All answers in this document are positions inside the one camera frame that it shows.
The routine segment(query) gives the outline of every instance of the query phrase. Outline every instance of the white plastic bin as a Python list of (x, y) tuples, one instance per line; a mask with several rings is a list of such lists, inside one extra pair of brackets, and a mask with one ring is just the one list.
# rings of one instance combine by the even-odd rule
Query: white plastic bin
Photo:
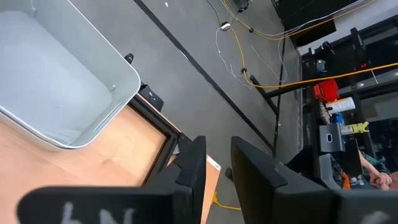
[(0, 116), (52, 149), (94, 140), (138, 73), (68, 0), (0, 1)]

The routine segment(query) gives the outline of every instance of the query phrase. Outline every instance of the wooden table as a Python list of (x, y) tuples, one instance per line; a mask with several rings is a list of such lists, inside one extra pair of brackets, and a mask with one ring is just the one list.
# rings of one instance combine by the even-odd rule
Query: wooden table
[[(17, 223), (16, 205), (30, 190), (48, 185), (140, 186), (155, 162), (165, 136), (130, 107), (125, 107), (89, 146), (51, 152), (0, 122), (0, 223)], [(207, 160), (202, 223), (220, 175)]]

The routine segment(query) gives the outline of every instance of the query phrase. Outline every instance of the yellow cable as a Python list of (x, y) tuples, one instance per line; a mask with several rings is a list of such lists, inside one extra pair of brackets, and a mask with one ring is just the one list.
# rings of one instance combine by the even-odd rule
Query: yellow cable
[[(363, 4), (362, 6), (358, 6), (358, 7), (354, 8), (354, 9), (352, 9), (352, 10), (350, 10), (350, 11), (347, 11), (347, 12), (345, 12), (345, 13), (342, 13), (342, 14), (340, 14), (340, 15), (338, 15), (338, 16), (334, 16), (334, 17), (332, 17), (332, 18), (330, 18), (330, 19), (327, 19), (327, 20), (325, 20), (325, 21), (323, 21), (323, 22), (320, 22), (320, 23), (315, 24), (315, 25), (313, 25), (313, 26), (307, 27), (307, 28), (305, 28), (305, 29), (299, 30), (299, 31), (297, 31), (297, 32), (293, 32), (293, 33), (288, 34), (288, 35), (283, 35), (283, 36), (280, 37), (280, 38), (272, 38), (272, 37), (269, 37), (269, 36), (272, 36), (272, 35), (270, 35), (270, 34), (265, 34), (265, 33), (262, 33), (262, 32), (256, 31), (256, 30), (255, 30), (253, 33), (256, 34), (256, 35), (258, 35), (259, 37), (263, 37), (263, 38), (268, 39), (268, 40), (282, 40), (282, 39), (288, 38), (288, 37), (290, 37), (290, 36), (293, 36), (293, 35), (299, 34), (299, 33), (301, 33), (301, 32), (304, 32), (304, 31), (306, 31), (306, 30), (312, 29), (312, 28), (314, 28), (314, 27), (320, 26), (320, 25), (322, 25), (322, 24), (324, 24), (324, 23), (326, 23), (326, 22), (332, 21), (333, 19), (337, 19), (337, 18), (339, 18), (339, 17), (341, 17), (341, 16), (347, 15), (347, 14), (353, 12), (353, 11), (356, 11), (356, 10), (358, 10), (358, 9), (361, 9), (362, 7), (367, 6), (368, 4), (373, 3), (374, 1), (375, 1), (375, 0), (371, 0), (371, 1), (369, 1), (368, 3), (366, 3), (366, 4)], [(233, 14), (233, 12), (232, 12), (231, 9), (229, 8), (229, 6), (228, 6), (228, 4), (226, 3), (225, 0), (221, 0), (221, 2), (223, 3), (223, 5), (224, 5), (225, 8), (227, 9), (227, 11), (228, 11), (232, 16), (238, 16), (238, 15), (234, 15), (234, 14)], [(244, 22), (242, 22), (242, 21), (239, 20), (238, 18), (235, 18), (235, 19), (236, 19), (240, 24), (242, 24), (244, 27), (246, 27), (246, 28), (248, 28), (248, 29), (251, 29), (251, 27), (249, 27), (247, 24), (245, 24)]]
[[(238, 44), (239, 47), (239, 53), (241, 54), (241, 60), (242, 60), (242, 67), (244, 68), (244, 55), (243, 55), (243, 51), (242, 51), (242, 47), (241, 44), (239, 42), (238, 36), (236, 35), (235, 31), (232, 30), (233, 35), (235, 36), (235, 40), (236, 43)], [(280, 88), (280, 87), (286, 87), (286, 86), (292, 86), (292, 85), (296, 85), (296, 84), (301, 84), (301, 83), (309, 83), (309, 82), (314, 82), (314, 81), (322, 81), (322, 80), (329, 80), (329, 79), (334, 79), (334, 78), (343, 78), (343, 77), (347, 77), (350, 75), (357, 75), (360, 73), (364, 73), (364, 72), (371, 72), (371, 71), (375, 71), (375, 70), (379, 70), (379, 69), (383, 69), (383, 68), (388, 68), (388, 67), (393, 67), (393, 66), (398, 66), (398, 62), (397, 63), (391, 63), (389, 65), (383, 65), (383, 66), (378, 66), (378, 67), (374, 67), (374, 68), (368, 68), (365, 70), (360, 70), (360, 71), (356, 71), (356, 72), (350, 72), (350, 73), (346, 73), (346, 74), (342, 74), (342, 75), (336, 75), (333, 77), (325, 77), (325, 78), (316, 78), (316, 79), (312, 79), (312, 80), (304, 80), (304, 81), (299, 81), (299, 82), (293, 82), (293, 83), (287, 83), (287, 84), (282, 84), (282, 85), (255, 85), (253, 83), (251, 83), (248, 80), (248, 76), (246, 74), (246, 72), (243, 73), (244, 79), (246, 80), (246, 82), (254, 87), (260, 87), (260, 88)]]
[(215, 203), (216, 205), (220, 206), (221, 208), (227, 208), (227, 209), (232, 209), (232, 210), (240, 210), (241, 209), (239, 207), (232, 207), (232, 206), (227, 206), (227, 205), (220, 204), (218, 202), (217, 192), (214, 192), (213, 203)]

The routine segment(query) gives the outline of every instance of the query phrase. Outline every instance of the floor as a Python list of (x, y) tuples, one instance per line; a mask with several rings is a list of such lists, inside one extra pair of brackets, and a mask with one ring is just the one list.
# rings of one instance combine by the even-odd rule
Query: floor
[[(143, 0), (145, 5), (166, 26), (190, 55), (232, 99), (240, 110), (272, 143), (275, 114), (255, 88), (244, 86), (235, 75), (242, 69), (238, 46), (231, 31), (218, 32), (218, 45), (226, 65), (218, 56), (215, 44), (218, 21), (205, 0)], [(232, 21), (220, 0), (210, 0), (221, 20)], [(202, 77), (164, 33), (148, 18), (133, 0), (72, 0), (72, 3), (120, 52), (134, 54), (132, 65), (144, 83), (149, 84), (165, 102), (162, 113), (188, 137), (205, 135), (208, 154), (223, 168), (230, 166), (231, 136), (241, 136), (265, 152), (270, 152), (257, 134)], [(227, 1), (234, 12), (236, 5)], [(271, 0), (254, 1), (239, 18), (261, 32), (276, 34), (284, 30)], [(265, 40), (248, 32), (237, 21), (233, 24), (243, 48), (246, 68), (263, 85), (277, 85), (280, 73), (278, 41)], [(277, 77), (262, 59), (274, 70)], [(299, 77), (299, 54), (290, 39), (286, 40), (284, 65), (288, 82)], [(277, 159), (286, 162), (299, 148), (301, 139), (299, 100), (294, 94), (282, 95), (280, 104)], [(231, 183), (223, 175), (218, 186), (221, 203), (239, 206)], [(207, 223), (243, 223), (240, 211), (212, 206)]]

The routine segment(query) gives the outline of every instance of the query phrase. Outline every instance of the red object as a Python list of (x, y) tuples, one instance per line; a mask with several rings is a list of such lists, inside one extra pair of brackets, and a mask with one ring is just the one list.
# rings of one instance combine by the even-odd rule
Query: red object
[(339, 98), (338, 86), (334, 79), (326, 80), (313, 87), (315, 97), (324, 102), (332, 102)]

